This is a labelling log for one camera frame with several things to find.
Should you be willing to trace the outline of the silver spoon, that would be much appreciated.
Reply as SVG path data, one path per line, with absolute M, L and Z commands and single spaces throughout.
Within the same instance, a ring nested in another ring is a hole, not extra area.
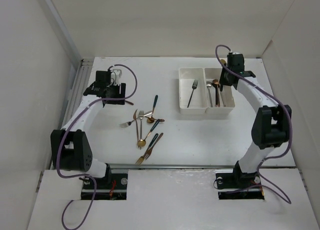
M 208 98 L 209 98 L 209 103 L 210 103 L 210 107 L 213 107 L 213 101 L 212 101 L 212 95 L 211 95 L 211 88 L 212 88 L 212 83 L 210 81 L 206 82 L 206 88 L 208 91 Z

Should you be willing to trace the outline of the black handle fork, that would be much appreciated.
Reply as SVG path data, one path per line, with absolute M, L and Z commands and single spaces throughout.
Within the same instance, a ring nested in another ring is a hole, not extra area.
M 198 80 L 198 79 L 195 79 L 195 80 L 193 81 L 193 84 L 192 84 L 192 92 L 191 92 L 190 97 L 189 97 L 189 101 L 188 101 L 188 104 L 187 104 L 187 108 L 190 107 L 190 104 L 191 104 L 191 101 L 192 101 L 192 97 L 193 97 L 193 93 L 194 93 L 194 91 L 197 89 L 198 83 L 199 83 L 199 80 Z

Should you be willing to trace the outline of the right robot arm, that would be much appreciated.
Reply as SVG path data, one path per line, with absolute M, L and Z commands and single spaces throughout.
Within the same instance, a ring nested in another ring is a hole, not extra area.
M 259 84 L 252 71 L 245 70 L 241 53 L 230 52 L 220 75 L 220 89 L 234 87 L 250 103 L 256 113 L 251 129 L 252 143 L 236 162 L 231 173 L 218 173 L 219 189 L 244 189 L 258 176 L 258 166 L 275 149 L 290 139 L 292 110 L 281 106 Z

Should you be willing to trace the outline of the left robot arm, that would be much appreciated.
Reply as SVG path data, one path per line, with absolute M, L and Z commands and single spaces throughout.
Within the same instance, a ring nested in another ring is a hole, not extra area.
M 78 171 L 94 177 L 100 188 L 111 185 L 109 165 L 93 157 L 86 132 L 106 104 L 123 105 L 126 85 L 117 84 L 117 71 L 99 70 L 95 80 L 83 92 L 81 102 L 71 119 L 50 135 L 53 166 L 59 171 Z

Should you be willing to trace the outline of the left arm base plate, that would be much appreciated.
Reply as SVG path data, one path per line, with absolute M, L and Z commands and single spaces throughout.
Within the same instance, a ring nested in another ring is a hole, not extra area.
M 80 194 L 81 200 L 91 200 L 94 193 L 94 182 L 86 177 L 83 181 Z M 97 187 L 95 200 L 122 201 L 127 199 L 128 171 L 113 169 L 110 175 L 95 179 Z

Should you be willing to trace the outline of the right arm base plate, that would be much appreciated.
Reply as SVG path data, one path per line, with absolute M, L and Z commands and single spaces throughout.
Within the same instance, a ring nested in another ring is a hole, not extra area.
M 233 172 L 216 172 L 215 182 L 219 200 L 264 200 L 257 173 L 236 175 Z

